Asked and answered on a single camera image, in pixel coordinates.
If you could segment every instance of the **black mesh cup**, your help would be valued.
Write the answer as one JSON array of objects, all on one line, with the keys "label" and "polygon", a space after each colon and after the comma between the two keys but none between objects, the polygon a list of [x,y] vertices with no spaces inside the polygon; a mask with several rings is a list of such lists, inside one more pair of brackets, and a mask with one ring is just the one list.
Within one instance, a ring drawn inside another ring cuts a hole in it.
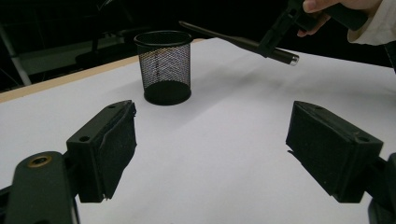
[{"label": "black mesh cup", "polygon": [[145,99],[155,105],[177,105],[191,96],[191,35],[154,31],[134,37]]}]

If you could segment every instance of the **white surface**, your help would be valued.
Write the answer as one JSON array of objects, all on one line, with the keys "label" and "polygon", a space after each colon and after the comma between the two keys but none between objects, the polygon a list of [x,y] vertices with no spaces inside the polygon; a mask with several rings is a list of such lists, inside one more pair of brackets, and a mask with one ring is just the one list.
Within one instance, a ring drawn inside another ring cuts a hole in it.
[{"label": "white surface", "polygon": [[0,104],[0,188],[15,166],[65,141],[106,105],[136,105],[137,148],[112,200],[78,204],[83,224],[368,223],[288,152],[294,101],[323,106],[396,146],[393,69],[300,53],[289,66],[219,39],[191,45],[191,98],[152,105],[138,63]]}]

